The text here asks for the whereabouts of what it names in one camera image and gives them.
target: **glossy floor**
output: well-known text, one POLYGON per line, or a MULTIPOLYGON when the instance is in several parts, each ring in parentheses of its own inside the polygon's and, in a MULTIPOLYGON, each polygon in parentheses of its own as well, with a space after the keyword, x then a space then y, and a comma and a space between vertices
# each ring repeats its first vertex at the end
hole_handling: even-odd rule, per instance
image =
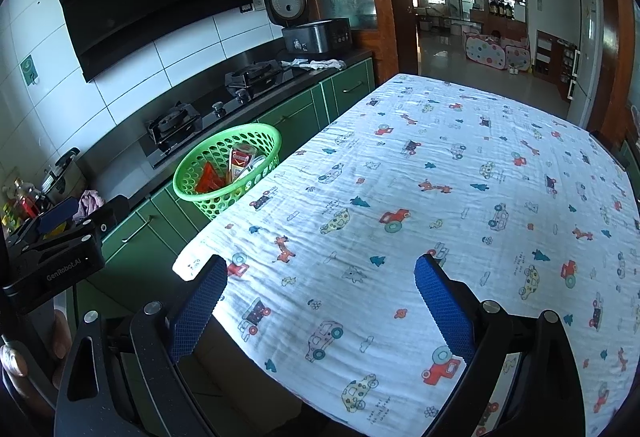
POLYGON ((489 91, 566 119, 569 104, 558 88, 531 74, 509 74, 471 61, 461 36, 420 32, 420 74, 489 91))

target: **white tile wall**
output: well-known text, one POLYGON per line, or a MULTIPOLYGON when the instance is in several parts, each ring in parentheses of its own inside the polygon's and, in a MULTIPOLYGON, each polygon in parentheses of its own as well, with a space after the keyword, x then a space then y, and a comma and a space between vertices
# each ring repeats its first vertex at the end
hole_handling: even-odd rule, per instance
POLYGON ((159 38, 85 83, 58 0, 0 3, 0 172, 35 179, 47 160, 85 152, 171 86, 280 36, 265 11, 231 10, 159 38), (32 55, 38 83, 19 62, 32 55))
POLYGON ((85 83, 78 68, 36 105, 36 112, 53 146, 60 148, 104 107, 98 87, 94 82, 85 83))

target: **screw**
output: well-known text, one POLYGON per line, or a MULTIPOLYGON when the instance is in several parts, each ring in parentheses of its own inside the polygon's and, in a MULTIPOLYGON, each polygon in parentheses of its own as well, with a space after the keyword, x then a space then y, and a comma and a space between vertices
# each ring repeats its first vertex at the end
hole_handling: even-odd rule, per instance
POLYGON ((485 300, 482 302, 482 308, 491 314, 497 313, 500 310, 500 306, 493 300, 485 300))
POLYGON ((545 320, 549 323, 556 323, 558 321, 558 315, 553 311, 545 311, 545 320))
POLYGON ((149 302, 145 305, 145 314, 156 314, 161 307, 162 304, 160 302, 149 302))
POLYGON ((87 314, 84 315, 84 322, 85 323, 93 323, 97 319, 98 319, 97 311, 89 311, 87 314))

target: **green plastic basket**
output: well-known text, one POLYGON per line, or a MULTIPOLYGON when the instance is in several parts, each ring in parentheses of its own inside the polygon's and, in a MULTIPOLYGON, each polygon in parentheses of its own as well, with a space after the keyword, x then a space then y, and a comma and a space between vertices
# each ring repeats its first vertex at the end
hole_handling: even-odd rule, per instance
POLYGON ((209 219, 220 215, 247 193, 260 179, 278 165, 278 152, 282 145, 280 133, 271 125, 252 123, 223 130, 191 150, 182 159, 174 173, 174 191, 183 201, 194 203, 209 219), (219 172, 226 175, 229 152, 236 143, 255 146, 266 156, 256 168, 229 186, 210 193, 196 193, 194 188, 202 176, 204 164, 209 161, 219 172))

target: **gas stove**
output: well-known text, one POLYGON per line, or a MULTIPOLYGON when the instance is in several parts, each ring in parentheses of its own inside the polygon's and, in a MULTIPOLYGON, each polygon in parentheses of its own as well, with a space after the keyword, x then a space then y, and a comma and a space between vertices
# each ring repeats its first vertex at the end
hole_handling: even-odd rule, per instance
POLYGON ((192 104, 177 103, 146 124, 148 135, 139 140, 146 159, 153 168, 157 168, 223 118, 301 74, 306 74, 306 71, 300 68, 285 70, 275 60, 257 62, 226 74, 224 85, 214 88, 192 104))

